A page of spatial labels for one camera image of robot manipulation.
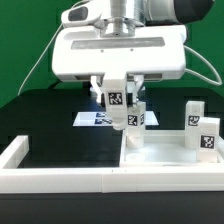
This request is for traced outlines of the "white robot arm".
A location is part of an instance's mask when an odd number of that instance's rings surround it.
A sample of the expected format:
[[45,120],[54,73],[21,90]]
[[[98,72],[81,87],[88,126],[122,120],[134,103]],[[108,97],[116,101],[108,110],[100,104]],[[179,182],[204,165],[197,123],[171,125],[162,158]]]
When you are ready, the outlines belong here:
[[109,108],[137,104],[144,81],[179,79],[186,71],[188,23],[215,0],[87,0],[64,11],[52,70],[64,82],[92,82]]

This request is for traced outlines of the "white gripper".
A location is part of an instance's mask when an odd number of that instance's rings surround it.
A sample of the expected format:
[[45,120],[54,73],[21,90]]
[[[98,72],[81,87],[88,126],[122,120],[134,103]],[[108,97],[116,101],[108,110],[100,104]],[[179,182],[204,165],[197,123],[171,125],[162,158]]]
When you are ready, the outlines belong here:
[[102,37],[93,26],[63,29],[57,36],[52,70],[62,81],[88,80],[96,102],[105,105],[101,77],[110,71],[133,75],[127,83],[128,105],[138,102],[146,80],[182,77],[185,66],[183,25],[140,27],[133,37]]

